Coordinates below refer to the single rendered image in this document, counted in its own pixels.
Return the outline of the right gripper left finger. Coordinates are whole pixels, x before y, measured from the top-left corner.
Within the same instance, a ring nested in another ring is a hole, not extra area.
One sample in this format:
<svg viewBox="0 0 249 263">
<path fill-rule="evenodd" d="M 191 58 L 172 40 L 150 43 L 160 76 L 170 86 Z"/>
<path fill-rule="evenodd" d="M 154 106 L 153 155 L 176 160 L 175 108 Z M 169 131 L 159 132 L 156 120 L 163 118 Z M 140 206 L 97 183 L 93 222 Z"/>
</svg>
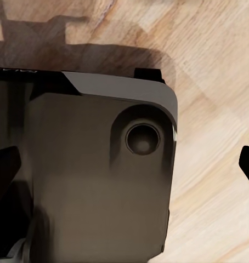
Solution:
<svg viewBox="0 0 249 263">
<path fill-rule="evenodd" d="M 21 158 L 17 146 L 0 150 L 0 201 L 20 168 Z"/>
</svg>

